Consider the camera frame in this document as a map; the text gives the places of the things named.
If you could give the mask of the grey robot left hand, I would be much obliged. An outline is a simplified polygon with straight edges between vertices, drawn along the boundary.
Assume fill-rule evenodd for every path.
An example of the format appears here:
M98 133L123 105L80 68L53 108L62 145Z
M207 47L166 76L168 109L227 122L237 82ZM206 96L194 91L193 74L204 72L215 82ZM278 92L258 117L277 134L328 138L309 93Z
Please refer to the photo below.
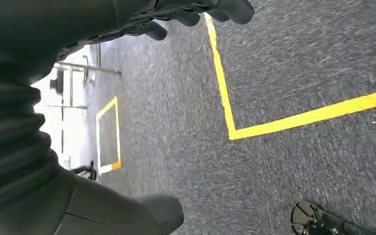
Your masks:
M32 84L88 44L196 25L207 13L247 24L248 0L0 0L0 235L168 235L184 222L178 198L123 196L59 165Z

